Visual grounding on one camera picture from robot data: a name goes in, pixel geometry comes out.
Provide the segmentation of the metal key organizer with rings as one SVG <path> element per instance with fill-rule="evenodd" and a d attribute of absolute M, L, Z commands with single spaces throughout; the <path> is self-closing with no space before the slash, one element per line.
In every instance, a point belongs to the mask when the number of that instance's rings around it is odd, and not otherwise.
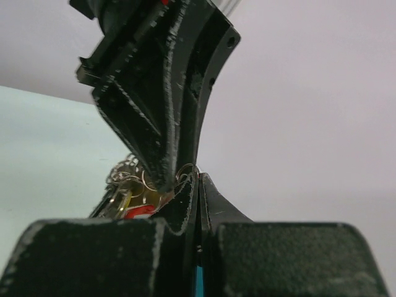
<path fill-rule="evenodd" d="M 174 188 L 158 191 L 129 155 L 110 171 L 103 200 L 92 212 L 105 220 L 100 248 L 93 252 L 89 296 L 194 296 L 197 271 L 199 173 L 183 165 Z M 160 207 L 149 218 L 117 216 L 132 190 L 157 191 Z"/>

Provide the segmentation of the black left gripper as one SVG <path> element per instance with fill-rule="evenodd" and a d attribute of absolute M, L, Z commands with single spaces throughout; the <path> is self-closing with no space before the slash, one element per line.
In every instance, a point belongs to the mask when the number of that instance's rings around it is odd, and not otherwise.
<path fill-rule="evenodd" d="M 212 1 L 69 5 L 103 33 L 77 80 L 155 187 L 170 190 L 176 169 L 196 163 L 210 94 L 241 35 Z"/>

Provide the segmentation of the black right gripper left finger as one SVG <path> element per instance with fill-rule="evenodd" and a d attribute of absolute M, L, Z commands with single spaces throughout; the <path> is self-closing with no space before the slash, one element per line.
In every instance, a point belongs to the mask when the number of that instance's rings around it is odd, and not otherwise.
<path fill-rule="evenodd" d="M 1 276 L 2 296 L 194 296 L 198 174 L 148 219 L 38 220 Z"/>

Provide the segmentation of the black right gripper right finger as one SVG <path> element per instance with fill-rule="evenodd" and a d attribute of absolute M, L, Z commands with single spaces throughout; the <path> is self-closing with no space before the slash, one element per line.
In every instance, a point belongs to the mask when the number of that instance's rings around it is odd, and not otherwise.
<path fill-rule="evenodd" d="M 353 225 L 254 222 L 200 175 L 205 296 L 388 296 Z"/>

